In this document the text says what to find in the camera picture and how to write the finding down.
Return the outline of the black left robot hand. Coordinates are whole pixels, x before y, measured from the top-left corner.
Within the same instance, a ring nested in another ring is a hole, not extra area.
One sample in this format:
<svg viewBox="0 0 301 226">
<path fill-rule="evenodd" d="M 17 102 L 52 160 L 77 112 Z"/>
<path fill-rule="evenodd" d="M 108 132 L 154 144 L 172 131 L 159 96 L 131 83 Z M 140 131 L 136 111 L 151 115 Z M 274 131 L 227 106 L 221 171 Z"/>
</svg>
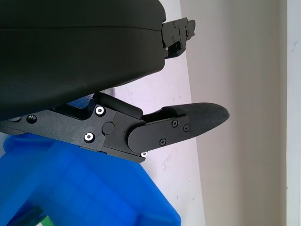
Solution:
<svg viewBox="0 0 301 226">
<path fill-rule="evenodd" d="M 141 163 L 151 150 L 204 134 L 229 118 L 195 103 L 143 111 L 103 90 L 159 72 L 194 36 L 158 0 L 3 0 L 0 130 L 63 141 Z"/>
</svg>

